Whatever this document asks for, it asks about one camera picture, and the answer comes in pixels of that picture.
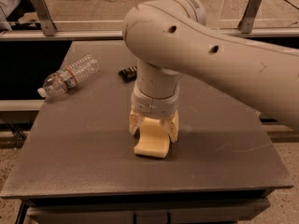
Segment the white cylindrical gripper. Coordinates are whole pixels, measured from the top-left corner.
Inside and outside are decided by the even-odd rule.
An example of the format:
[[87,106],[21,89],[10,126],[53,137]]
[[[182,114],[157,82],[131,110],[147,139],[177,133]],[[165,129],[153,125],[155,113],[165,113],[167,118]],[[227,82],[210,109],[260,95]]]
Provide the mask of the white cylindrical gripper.
[[168,134],[170,141],[175,143],[178,140],[178,99],[179,90],[170,97],[158,99],[149,97],[134,86],[131,95],[129,133],[135,134],[145,117],[161,119],[160,125]]

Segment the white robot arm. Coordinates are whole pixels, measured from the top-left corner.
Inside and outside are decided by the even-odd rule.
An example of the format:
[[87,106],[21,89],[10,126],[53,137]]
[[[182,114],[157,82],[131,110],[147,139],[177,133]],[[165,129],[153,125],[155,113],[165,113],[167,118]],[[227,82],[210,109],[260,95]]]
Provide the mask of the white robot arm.
[[138,59],[132,94],[141,118],[167,119],[178,106],[178,74],[213,88],[299,131],[299,51],[206,28],[199,0],[155,0],[133,7],[122,36]]

